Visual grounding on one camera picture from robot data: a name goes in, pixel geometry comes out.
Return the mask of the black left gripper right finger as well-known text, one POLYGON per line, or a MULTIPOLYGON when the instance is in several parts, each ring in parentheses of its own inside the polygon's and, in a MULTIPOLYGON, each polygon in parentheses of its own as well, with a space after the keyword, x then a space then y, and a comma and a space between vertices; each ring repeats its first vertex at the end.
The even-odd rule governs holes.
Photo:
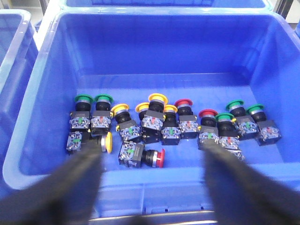
POLYGON ((300 195, 237 159, 203 144, 205 182, 220 225, 298 225, 300 195))

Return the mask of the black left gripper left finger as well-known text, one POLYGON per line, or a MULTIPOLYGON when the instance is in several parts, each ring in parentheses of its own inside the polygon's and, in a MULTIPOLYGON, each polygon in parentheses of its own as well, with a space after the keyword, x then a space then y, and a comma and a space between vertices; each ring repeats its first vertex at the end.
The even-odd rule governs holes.
POLYGON ((101 149, 89 141, 51 175, 0 202, 2 225, 86 225, 101 180, 101 149))

